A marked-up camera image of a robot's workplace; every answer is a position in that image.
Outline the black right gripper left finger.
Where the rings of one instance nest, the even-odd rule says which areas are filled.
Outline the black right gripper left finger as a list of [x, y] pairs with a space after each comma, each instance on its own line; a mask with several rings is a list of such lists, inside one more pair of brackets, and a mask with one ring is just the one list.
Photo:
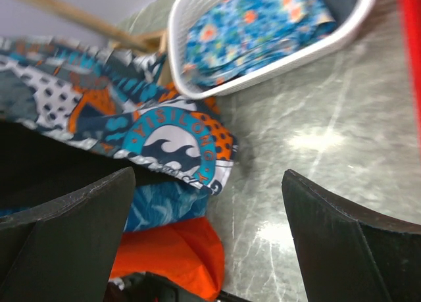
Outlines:
[[102, 301], [135, 185], [123, 168], [1, 217], [1, 300]]

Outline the orange teal patterned shorts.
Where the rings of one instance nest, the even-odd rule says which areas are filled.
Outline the orange teal patterned shorts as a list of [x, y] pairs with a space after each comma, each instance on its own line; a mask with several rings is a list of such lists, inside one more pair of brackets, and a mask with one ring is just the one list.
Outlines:
[[131, 54], [63, 38], [1, 38], [1, 117], [213, 195], [238, 147], [214, 101], [147, 81]]

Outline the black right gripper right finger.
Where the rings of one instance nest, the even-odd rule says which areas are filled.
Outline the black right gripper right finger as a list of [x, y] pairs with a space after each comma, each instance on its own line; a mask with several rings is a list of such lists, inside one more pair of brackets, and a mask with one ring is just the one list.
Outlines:
[[419, 301], [420, 225], [352, 202], [294, 170], [282, 197], [309, 301]]

